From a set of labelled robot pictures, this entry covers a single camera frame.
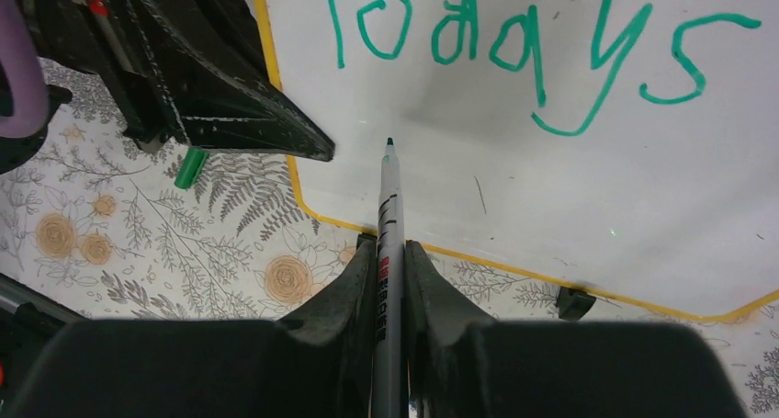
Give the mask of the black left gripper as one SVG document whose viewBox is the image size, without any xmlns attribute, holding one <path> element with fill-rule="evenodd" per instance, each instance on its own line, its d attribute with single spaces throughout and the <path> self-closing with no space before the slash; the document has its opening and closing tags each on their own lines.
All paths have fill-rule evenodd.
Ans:
<svg viewBox="0 0 779 418">
<path fill-rule="evenodd" d="M 335 144 L 270 82 L 245 0 L 17 0 L 38 55 L 96 75 L 154 153 L 176 138 L 223 152 L 330 162 Z"/>
</svg>

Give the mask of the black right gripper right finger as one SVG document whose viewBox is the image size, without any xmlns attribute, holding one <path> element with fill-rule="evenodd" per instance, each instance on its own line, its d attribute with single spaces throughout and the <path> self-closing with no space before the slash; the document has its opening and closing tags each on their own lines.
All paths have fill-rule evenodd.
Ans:
<svg viewBox="0 0 779 418">
<path fill-rule="evenodd" d="M 425 417 L 741 417 L 717 356 L 662 322 L 499 321 L 405 246 L 412 395 Z"/>
</svg>

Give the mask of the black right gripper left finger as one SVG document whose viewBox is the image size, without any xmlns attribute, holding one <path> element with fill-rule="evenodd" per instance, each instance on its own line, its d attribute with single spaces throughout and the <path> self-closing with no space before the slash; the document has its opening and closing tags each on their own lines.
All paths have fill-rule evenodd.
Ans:
<svg viewBox="0 0 779 418">
<path fill-rule="evenodd" d="M 65 326 L 12 402 L 16 417 L 363 417 L 373 243 L 276 321 L 91 320 Z"/>
</svg>

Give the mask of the green whiteboard marker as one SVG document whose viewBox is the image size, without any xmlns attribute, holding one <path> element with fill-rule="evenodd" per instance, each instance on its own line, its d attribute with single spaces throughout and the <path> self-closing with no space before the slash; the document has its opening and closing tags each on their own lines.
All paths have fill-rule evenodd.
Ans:
<svg viewBox="0 0 779 418">
<path fill-rule="evenodd" d="M 392 138 L 381 160 L 377 238 L 377 313 L 371 415 L 405 417 L 407 378 L 402 353 L 404 225 L 401 166 Z"/>
</svg>

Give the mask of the green marker cap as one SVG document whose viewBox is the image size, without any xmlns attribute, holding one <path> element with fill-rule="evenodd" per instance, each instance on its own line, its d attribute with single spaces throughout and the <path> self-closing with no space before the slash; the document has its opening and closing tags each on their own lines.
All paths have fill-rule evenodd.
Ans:
<svg viewBox="0 0 779 418">
<path fill-rule="evenodd" d="M 198 181 L 208 158 L 209 153 L 205 150 L 190 147 L 175 177 L 175 187 L 179 189 L 191 188 Z"/>
</svg>

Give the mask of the yellow framed whiteboard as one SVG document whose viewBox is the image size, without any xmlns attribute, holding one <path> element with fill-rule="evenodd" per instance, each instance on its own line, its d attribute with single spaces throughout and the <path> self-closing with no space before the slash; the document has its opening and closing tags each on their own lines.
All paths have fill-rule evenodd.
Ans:
<svg viewBox="0 0 779 418">
<path fill-rule="evenodd" d="M 778 0 L 253 0 L 299 205 L 701 320 L 778 299 Z"/>
</svg>

